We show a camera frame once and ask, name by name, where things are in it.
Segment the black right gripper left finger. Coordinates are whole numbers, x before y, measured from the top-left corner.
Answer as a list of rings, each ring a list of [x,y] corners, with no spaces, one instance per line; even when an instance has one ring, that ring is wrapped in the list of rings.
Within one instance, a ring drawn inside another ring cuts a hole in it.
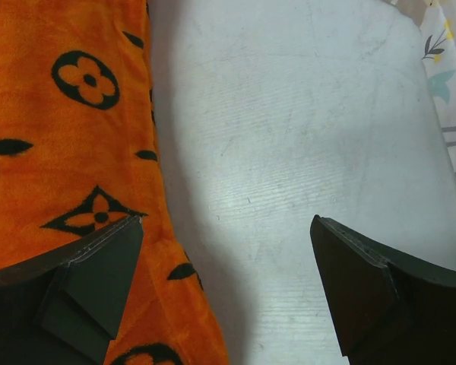
[[[127,216],[0,269],[0,364],[102,364],[143,235],[141,218]]]

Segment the orange black-patterned pillowcase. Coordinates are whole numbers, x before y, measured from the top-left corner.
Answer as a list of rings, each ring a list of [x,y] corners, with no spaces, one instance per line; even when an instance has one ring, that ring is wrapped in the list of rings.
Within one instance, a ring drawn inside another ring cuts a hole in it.
[[[170,220],[146,1],[0,1],[0,269],[139,216],[143,240],[102,364],[226,364]]]

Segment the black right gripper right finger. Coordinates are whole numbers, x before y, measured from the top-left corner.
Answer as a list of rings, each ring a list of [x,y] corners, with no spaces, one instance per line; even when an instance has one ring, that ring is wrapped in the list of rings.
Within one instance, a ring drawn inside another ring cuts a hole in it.
[[[312,247],[351,364],[456,364],[456,271],[319,215]]]

